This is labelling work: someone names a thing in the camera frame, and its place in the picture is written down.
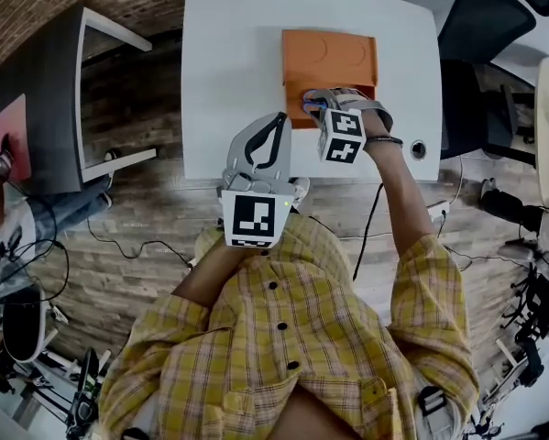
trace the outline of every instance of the white desk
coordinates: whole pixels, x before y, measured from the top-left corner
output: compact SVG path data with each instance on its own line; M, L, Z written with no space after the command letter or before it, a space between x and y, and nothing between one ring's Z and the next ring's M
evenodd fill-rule
M100 178L110 172L120 170L126 166L134 165L140 161L150 160L156 157L156 149L139 151L118 159L104 161L94 166L87 167L84 161L84 146L82 143L82 127L81 127L81 67L82 67L82 45L84 43L84 32L87 27L97 29L108 36L119 39L130 46L148 52L152 50L152 44L148 40L143 39L136 33L130 31L126 27L118 25L115 21L111 21L105 16L95 13L89 8L82 10L81 26L79 28L79 45L77 48L76 57L76 75L74 78L74 109L76 124L77 149L79 153L79 164L81 167L82 181L88 182L95 178Z
M537 26L510 44L492 63L535 85L539 63L549 57L549 17L538 15L524 0L519 1L533 13Z
M187 178L220 178L233 137L255 119L284 111L281 31L337 30L377 39L377 98L417 180L436 181L441 154L441 78L432 13L398 0L186 0L181 110ZM316 129L293 131L291 176L369 177L373 161L319 160ZM422 140L427 155L411 155Z

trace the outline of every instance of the person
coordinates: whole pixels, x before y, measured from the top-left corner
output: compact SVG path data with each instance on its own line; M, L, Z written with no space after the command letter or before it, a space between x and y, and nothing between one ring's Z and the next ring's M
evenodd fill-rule
M116 156L110 150L104 158ZM80 192L24 197L6 210L5 178L0 176L0 299L32 283L21 268L47 251L55 235L111 206L107 190L112 179L105 175Z
M364 114L368 138L389 134ZM371 141L365 151L400 256L391 324L355 295L340 241L312 218L290 214L279 243L261 252L205 230L198 265L136 320L104 379L109 438L459 435L478 397L461 274L401 147ZM427 392L448 435L424 416Z
M538 205L524 205L518 197L501 191L494 178L482 182L479 207L490 215L535 232L538 248L549 252L549 210Z
M15 364L16 362L5 349L3 333L0 332L0 392L2 394L16 393L16 390L9 382L10 380L21 380L27 384L34 385L37 379L41 378L40 373L37 370L35 370L37 374L32 372L30 376L26 376L25 374L16 371Z

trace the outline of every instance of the shirt pocket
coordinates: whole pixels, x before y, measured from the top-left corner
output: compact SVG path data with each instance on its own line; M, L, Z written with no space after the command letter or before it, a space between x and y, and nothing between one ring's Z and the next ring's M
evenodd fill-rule
M301 376L299 383L362 438L402 438L397 393L383 379Z
M361 385L361 413L362 436L366 439L401 439L402 423L399 412L398 396L395 388L380 391L376 383L362 380Z
M231 390L221 405L205 405L202 438L267 438L295 383L296 377L290 377L267 386Z

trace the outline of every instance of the bracelet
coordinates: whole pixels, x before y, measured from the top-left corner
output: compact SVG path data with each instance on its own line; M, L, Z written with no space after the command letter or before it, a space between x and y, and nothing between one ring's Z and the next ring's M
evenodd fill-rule
M392 142L397 144L402 148L402 140L399 138L393 137L393 136L372 136L366 138L366 145L368 143L374 143L374 142Z

